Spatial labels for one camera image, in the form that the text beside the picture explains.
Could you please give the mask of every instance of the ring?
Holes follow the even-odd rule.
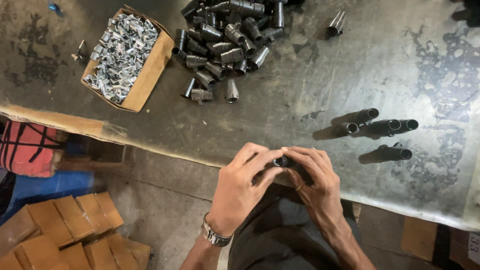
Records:
[[[301,185],[299,185],[299,187],[297,187],[297,189],[295,189],[295,190],[299,191],[301,188],[303,188],[303,185],[305,185],[305,183],[302,183]]]

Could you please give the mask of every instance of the wristwatch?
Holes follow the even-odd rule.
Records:
[[[230,243],[230,240],[232,240],[233,235],[229,237],[223,237],[214,231],[212,231],[212,228],[207,224],[206,216],[208,213],[204,215],[204,221],[202,223],[202,235],[205,237],[206,240],[208,240],[210,243],[213,245],[219,246],[219,247],[224,247]]]

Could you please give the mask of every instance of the hand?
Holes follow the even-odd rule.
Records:
[[[289,147],[285,155],[302,165],[312,177],[314,184],[308,186],[297,171],[286,168],[310,218],[325,238],[333,238],[339,228],[348,226],[345,226],[340,203],[340,178],[334,173],[327,153],[316,149]]]
[[[255,185],[252,184],[253,177],[283,153],[282,150],[270,151],[266,147],[247,143],[228,166],[220,169],[212,208],[206,216],[214,232],[228,237],[242,224],[275,176],[284,169],[266,170]]]

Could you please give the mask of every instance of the stacked cardboard boxes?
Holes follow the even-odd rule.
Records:
[[[125,239],[107,192],[26,205],[0,227],[0,266],[12,270],[145,270],[151,248]]]

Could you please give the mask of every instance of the metal workbench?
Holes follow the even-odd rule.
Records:
[[[127,1],[171,33],[187,29],[188,0]],[[238,77],[240,101],[199,106],[180,97],[192,71],[172,59],[139,113],[115,109],[80,84],[70,54],[97,44],[123,1],[0,2],[1,111],[21,106],[99,120],[103,139],[207,165],[228,164],[246,142],[325,149],[342,197],[401,214],[480,230],[477,166],[480,29],[456,22],[447,0],[306,0],[285,8],[285,36],[260,70]],[[346,11],[345,33],[325,24]],[[390,137],[331,139],[347,113],[377,108],[382,119],[416,119],[418,130]],[[364,154],[401,142],[407,161],[368,163]]]

